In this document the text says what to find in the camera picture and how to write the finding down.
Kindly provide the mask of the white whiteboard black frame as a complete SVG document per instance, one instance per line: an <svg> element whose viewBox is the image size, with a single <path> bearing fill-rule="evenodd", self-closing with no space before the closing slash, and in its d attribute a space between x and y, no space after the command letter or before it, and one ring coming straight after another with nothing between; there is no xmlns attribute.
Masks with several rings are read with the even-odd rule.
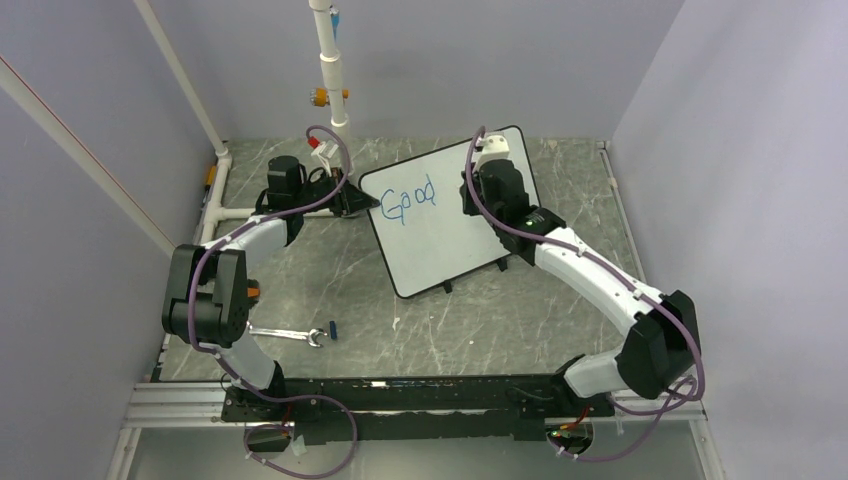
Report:
<svg viewBox="0 0 848 480"><path fill-rule="evenodd" d="M363 174L358 188L379 201L368 211L393 290L410 298L509 255L481 216L467 216L468 139Z"/></svg>

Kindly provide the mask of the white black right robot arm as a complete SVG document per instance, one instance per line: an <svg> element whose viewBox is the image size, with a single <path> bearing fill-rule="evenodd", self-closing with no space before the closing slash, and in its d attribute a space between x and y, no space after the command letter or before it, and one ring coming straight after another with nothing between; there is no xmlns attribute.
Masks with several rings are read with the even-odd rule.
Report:
<svg viewBox="0 0 848 480"><path fill-rule="evenodd" d="M562 381L550 391L557 411L574 415L590 397L622 390L655 399L697 366L694 301L680 290L663 293L629 276L563 219L532 204L512 161L468 162L460 194L464 214L482 216L510 253L563 281L623 337L619 347L578 356L561 367Z"/></svg>

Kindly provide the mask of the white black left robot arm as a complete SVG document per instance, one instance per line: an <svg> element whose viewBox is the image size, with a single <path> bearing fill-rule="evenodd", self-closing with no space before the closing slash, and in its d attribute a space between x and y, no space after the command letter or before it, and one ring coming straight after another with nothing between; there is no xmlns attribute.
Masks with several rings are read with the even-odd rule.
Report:
<svg viewBox="0 0 848 480"><path fill-rule="evenodd" d="M284 373L249 331L249 270L296 239L308 213L327 209L346 217L378 206L352 185L344 170L308 171L293 156L270 160L267 186L248 219L229 234L203 244L183 244L171 256L162 326L195 350L211 355L248 407L264 420L287 406Z"/></svg>

